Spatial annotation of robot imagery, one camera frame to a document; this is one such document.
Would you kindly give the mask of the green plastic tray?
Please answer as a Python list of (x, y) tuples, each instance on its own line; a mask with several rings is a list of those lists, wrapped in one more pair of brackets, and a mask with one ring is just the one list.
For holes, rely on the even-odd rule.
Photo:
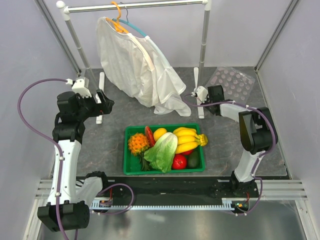
[[(179, 127), (186, 127), (195, 129), (196, 133), (200, 133), (200, 126), (198, 123), (177, 123), (177, 124), (160, 124), (160, 125), (150, 125), (150, 129), (154, 132), (159, 128), (165, 128), (169, 132), (174, 131)], [(125, 175), (147, 175), (147, 174), (162, 174), (160, 170), (150, 170), (150, 171), (142, 171), (142, 164), (140, 163), (139, 157), (134, 156), (131, 154), (129, 147), (128, 147), (128, 140), (131, 136), (136, 133), (143, 134), (145, 132), (145, 126), (128, 126), (124, 132), (124, 158), (123, 158), (123, 173)], [(196, 173), (196, 172), (203, 172), (206, 168), (205, 165), (205, 157), (204, 151), (202, 146), (198, 146), (193, 152), (196, 152), (197, 155), (197, 166), (195, 168), (189, 168), (188, 166), (185, 169), (172, 169), (168, 172), (168, 174), (177, 174), (177, 173)]]

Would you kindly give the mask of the red tomato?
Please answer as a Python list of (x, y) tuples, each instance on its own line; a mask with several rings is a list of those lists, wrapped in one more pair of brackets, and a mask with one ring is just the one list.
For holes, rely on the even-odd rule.
[(183, 170), (187, 167), (187, 158), (182, 154), (176, 154), (173, 158), (171, 168), (173, 170)]

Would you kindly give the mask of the yellow lemon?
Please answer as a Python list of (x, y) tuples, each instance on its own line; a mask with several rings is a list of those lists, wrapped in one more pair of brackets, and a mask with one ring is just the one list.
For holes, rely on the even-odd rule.
[(168, 131), (165, 128), (158, 128), (156, 131), (153, 132), (153, 138), (157, 142), (160, 137), (166, 134)]

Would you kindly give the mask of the green plastic lettuce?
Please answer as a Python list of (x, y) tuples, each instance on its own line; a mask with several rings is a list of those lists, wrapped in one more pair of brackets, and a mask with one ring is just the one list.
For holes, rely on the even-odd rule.
[(173, 159), (178, 146), (178, 138), (171, 132), (161, 136), (153, 147), (144, 152), (144, 159), (158, 171), (171, 171)]

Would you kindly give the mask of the yellow banana bunch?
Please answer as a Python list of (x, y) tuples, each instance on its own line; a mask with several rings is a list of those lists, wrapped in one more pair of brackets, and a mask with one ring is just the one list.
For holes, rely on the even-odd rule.
[(175, 153), (182, 154), (196, 149), (198, 146), (205, 146), (208, 144), (208, 137), (205, 134), (198, 134), (196, 129), (179, 127), (173, 131), (177, 137), (177, 148)]

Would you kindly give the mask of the red watermelon slice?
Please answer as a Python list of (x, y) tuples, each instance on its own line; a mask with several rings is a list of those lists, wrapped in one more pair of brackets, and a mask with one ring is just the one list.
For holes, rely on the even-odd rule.
[(147, 137), (147, 140), (149, 142), (150, 147), (153, 147), (156, 144), (156, 141), (154, 139), (153, 132), (152, 132), (152, 130), (150, 129), (149, 126), (146, 126), (144, 128), (144, 134)]

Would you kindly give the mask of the orange clothes hanger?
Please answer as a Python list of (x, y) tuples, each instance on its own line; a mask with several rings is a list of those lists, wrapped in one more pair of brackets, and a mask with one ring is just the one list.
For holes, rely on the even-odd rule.
[(111, 24), (113, 24), (114, 29), (116, 32), (121, 33), (121, 34), (128, 34), (129, 31), (125, 29), (121, 24), (120, 24), (120, 18), (122, 16), (121, 9), (119, 5), (115, 1), (111, 1), (111, 4), (114, 5), (118, 11), (118, 16), (115, 20), (112, 20), (111, 18), (106, 17), (105, 20)]

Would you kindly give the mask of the silver white clothes rack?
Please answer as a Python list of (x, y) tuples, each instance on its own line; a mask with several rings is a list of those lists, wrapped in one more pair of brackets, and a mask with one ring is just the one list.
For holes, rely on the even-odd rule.
[[(204, 64), (205, 64), (205, 54), (207, 45), (207, 36), (209, 28), (210, 11), (212, 7), (211, 0), (153, 0), (147, 2), (131, 2), (131, 3), (121, 3), (119, 4), (120, 9), (141, 9), (141, 8), (156, 8), (156, 7), (169, 7), (169, 6), (183, 6), (183, 5), (204, 5), (204, 19), (202, 27), (202, 38), (201, 38), (201, 49), (200, 49), (200, 59), (199, 64), (193, 69), (194, 75), (194, 85), (198, 87), (198, 80), (203, 77)], [(56, 2), (56, 7), (59, 9), (65, 24), (69, 30), (72, 40), (78, 50), (80, 58), (84, 64), (85, 70), (90, 74), (92, 79), (95, 78), (92, 68), (88, 62), (86, 54), (81, 46), (80, 40), (71, 22), (71, 13), (84, 13), (84, 12), (96, 12), (96, 11), (108, 11), (115, 10), (116, 6), (114, 4), (109, 5), (97, 5), (97, 6), (79, 6), (79, 7), (69, 7), (62, 0)]]

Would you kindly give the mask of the orange plastic pineapple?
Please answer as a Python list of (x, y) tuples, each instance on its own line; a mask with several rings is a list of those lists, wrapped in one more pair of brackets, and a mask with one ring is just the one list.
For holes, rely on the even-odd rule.
[(128, 140), (128, 148), (132, 155), (139, 158), (141, 171), (147, 172), (151, 170), (149, 162), (145, 160), (144, 154), (150, 148), (148, 138), (142, 133), (132, 135)]

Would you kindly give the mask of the red fruit under bananas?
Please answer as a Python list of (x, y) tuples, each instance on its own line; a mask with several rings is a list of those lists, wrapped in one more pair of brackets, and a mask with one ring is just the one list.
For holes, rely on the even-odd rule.
[(184, 155), (184, 156), (189, 156), (191, 153), (193, 153), (194, 150), (191, 149), (191, 150), (188, 150), (188, 151), (185, 151), (185, 152), (182, 152), (181, 155)]

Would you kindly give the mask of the teal clothes hanger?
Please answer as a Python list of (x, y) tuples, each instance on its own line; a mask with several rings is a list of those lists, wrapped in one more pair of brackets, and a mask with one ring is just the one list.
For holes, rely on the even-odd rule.
[(124, 5), (124, 8), (126, 10), (126, 20), (123, 20), (120, 17), (113, 18), (112, 20), (115, 22), (120, 22), (120, 23), (123, 23), (123, 24), (129, 26), (130, 28), (132, 28), (133, 30), (138, 32), (145, 39), (149, 38), (149, 36), (145, 32), (143, 32), (140, 28), (138, 28), (137, 26), (135, 26), (131, 22), (129, 22), (129, 11), (128, 11), (127, 5), (124, 2), (120, 2), (120, 3), (122, 5)]

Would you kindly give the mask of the white garment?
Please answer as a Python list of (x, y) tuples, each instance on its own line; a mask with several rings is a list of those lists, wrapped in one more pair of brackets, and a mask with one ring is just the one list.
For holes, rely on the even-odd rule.
[(176, 111), (191, 116), (182, 101), (186, 84), (149, 36), (139, 38), (120, 33), (107, 17), (96, 25), (97, 49), (101, 66), (111, 83), (157, 115)]

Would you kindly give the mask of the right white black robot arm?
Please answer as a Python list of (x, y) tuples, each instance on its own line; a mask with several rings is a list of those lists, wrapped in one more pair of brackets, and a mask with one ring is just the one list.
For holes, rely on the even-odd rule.
[(239, 123), (243, 152), (238, 166), (225, 180), (214, 183), (215, 194), (224, 197), (257, 197), (256, 171), (263, 157), (278, 143), (278, 134), (267, 107), (254, 108), (225, 99), (221, 85), (208, 87), (206, 109), (213, 115), (229, 118)]

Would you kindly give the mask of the clear dotted zip top bag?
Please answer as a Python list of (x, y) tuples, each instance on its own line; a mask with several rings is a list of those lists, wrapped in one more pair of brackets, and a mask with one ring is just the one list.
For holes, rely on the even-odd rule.
[(225, 99), (245, 104), (254, 87), (256, 79), (233, 67), (218, 67), (205, 88), (221, 85)]

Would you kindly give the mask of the dark green avocado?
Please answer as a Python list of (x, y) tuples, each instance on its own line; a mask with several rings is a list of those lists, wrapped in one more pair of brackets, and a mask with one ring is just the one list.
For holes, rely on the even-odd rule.
[(200, 157), (198, 151), (192, 152), (187, 158), (187, 167), (189, 169), (196, 169), (200, 164)]

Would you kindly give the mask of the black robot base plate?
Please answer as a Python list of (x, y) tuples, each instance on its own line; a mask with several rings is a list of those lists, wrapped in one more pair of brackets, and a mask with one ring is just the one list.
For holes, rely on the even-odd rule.
[(109, 190), (98, 193), (99, 197), (111, 196), (114, 206), (127, 205), (133, 199), (133, 206), (200, 206), (220, 205), (223, 198), (254, 199), (259, 196), (259, 187), (253, 180), (236, 183), (231, 177), (214, 176), (114, 176), (108, 177)]

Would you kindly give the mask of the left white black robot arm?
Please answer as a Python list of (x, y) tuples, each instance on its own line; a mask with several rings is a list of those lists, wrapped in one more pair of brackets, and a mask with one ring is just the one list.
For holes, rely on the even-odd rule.
[(114, 105), (114, 101), (108, 99), (101, 89), (96, 93), (100, 102), (96, 102), (93, 96), (84, 97), (73, 91), (57, 96), (59, 112), (52, 131), (55, 147), (52, 185), (47, 204), (37, 210), (39, 220), (52, 232), (86, 228), (95, 197), (104, 197), (110, 191), (107, 176), (102, 171), (87, 174), (83, 185), (76, 188), (85, 121), (110, 114)]

